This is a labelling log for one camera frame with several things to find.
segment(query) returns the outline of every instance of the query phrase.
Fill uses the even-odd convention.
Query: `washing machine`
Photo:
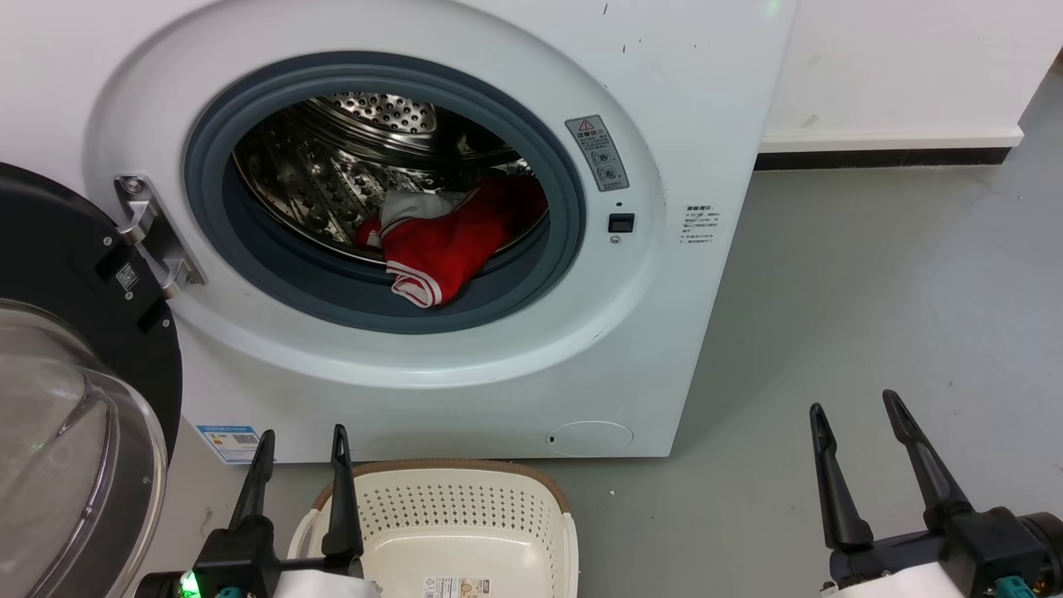
[[[180,411],[230,463],[267,429],[324,460],[336,424],[356,461],[667,456],[794,11],[9,3],[0,296],[80,336],[171,449]],[[488,175],[546,207],[450,303],[350,238],[382,193]]]

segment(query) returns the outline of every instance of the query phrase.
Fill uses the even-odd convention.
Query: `red and white garment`
[[[484,178],[467,193],[388,191],[381,219],[362,223],[355,240],[383,250],[392,292],[431,308],[450,302],[545,208],[534,176]]]

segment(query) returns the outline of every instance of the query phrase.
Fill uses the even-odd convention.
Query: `screw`
[[[140,192],[140,189],[144,188],[144,183],[136,176],[130,176],[128,178],[122,178],[122,186],[125,187],[125,190],[129,192],[135,193]]]

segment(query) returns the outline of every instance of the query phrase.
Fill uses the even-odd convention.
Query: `white wall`
[[[1003,147],[1063,0],[803,0],[762,151]]]

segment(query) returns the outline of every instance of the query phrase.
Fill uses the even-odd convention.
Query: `black baseboard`
[[[894,168],[897,166],[974,166],[1002,164],[1011,148],[800,151],[761,153],[754,170]]]

